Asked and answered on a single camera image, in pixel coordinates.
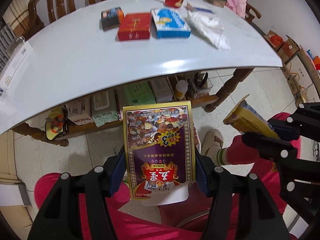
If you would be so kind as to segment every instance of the gold border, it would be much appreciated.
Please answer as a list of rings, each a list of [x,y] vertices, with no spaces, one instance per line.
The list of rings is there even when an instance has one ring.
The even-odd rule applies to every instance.
[[[143,182],[141,182],[139,185],[137,185],[135,189],[132,189],[133,194],[136,193],[137,188],[138,188],[142,183],[145,183],[145,181],[143,181]],[[134,199],[134,200],[148,200],[148,199],[150,199],[150,197],[135,197],[135,198],[133,198],[133,199]]]
[[[153,146],[153,145],[156,145],[156,143],[149,143],[149,144],[146,144],[146,145],[143,145],[143,146],[138,146],[138,147],[132,147],[130,148],[130,150],[138,150],[138,149],[143,149],[143,148],[146,148],[146,147],[149,147],[149,146]]]
[[[129,164],[129,151],[128,151],[128,138],[127,138],[127,111],[136,111],[136,110],[146,110],[146,109],[157,109],[157,108],[173,108],[179,106],[186,106],[188,109],[188,118],[189,118],[189,138],[190,138],[190,149],[191,149],[191,180],[196,181],[196,152],[194,144],[194,131],[193,131],[193,120],[192,120],[192,108],[191,101],[180,101],[180,102],[170,102],[170,103],[159,103],[151,105],[142,105],[142,106],[124,106],[123,107],[123,133],[124,133],[124,151],[125,151],[125,162],[128,172],[128,182],[129,182],[129,191],[130,198],[133,200],[141,200],[141,198],[135,198],[133,196],[133,188],[131,183],[131,173]]]

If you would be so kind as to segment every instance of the white table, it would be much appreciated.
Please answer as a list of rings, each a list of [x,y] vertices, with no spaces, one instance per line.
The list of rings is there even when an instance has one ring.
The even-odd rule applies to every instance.
[[[150,40],[116,39],[117,28],[103,32],[100,12],[121,6],[124,13],[148,12],[164,0],[106,0],[76,10],[28,40],[34,54],[23,61],[0,102],[0,134],[49,108],[92,92],[149,77],[230,67],[280,67],[281,59],[260,34],[228,8],[185,0],[220,17],[230,51],[200,37]],[[178,9],[182,16],[184,5]]]

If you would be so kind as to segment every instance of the beige slipper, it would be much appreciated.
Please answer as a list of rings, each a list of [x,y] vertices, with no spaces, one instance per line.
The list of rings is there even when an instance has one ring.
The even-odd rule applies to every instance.
[[[210,130],[201,145],[201,155],[208,156],[215,165],[226,165],[225,154],[223,154],[223,137],[219,130]]]

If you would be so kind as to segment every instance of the pink cloth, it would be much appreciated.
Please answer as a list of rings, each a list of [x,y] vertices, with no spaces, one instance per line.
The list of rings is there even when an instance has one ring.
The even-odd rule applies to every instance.
[[[285,120],[289,116],[287,113],[280,113],[273,118]],[[298,148],[300,155],[300,140],[292,141],[292,145]],[[256,173],[265,184],[267,190],[275,200],[280,213],[284,212],[286,203],[279,197],[280,183],[278,172],[271,172],[272,162],[260,159],[257,150],[247,147],[242,143],[241,136],[236,136],[228,149],[227,160],[232,164],[248,164],[255,162],[251,172]],[[49,173],[44,175],[35,186],[35,201],[38,208],[41,208],[45,198],[59,178],[59,173]],[[118,211],[130,200],[129,189],[122,183],[118,192],[112,198],[106,198],[110,217],[119,240],[197,240],[201,237],[201,232],[189,230],[199,230],[204,226],[207,218],[203,217],[200,224],[191,225],[189,230],[175,228],[183,219],[204,211],[211,206],[212,198],[206,198],[198,190],[195,184],[189,190],[189,198],[180,203],[160,206],[162,225]],[[230,228],[227,240],[234,240],[236,233],[236,222],[238,213],[238,197],[233,197]],[[90,228],[85,204],[85,194],[79,194],[80,221],[84,240],[91,240]]]

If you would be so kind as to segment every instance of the scissors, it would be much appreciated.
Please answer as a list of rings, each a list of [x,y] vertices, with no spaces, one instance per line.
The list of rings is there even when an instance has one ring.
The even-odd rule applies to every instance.
[[[208,73],[196,73],[193,81],[198,89],[201,89],[208,80]]]

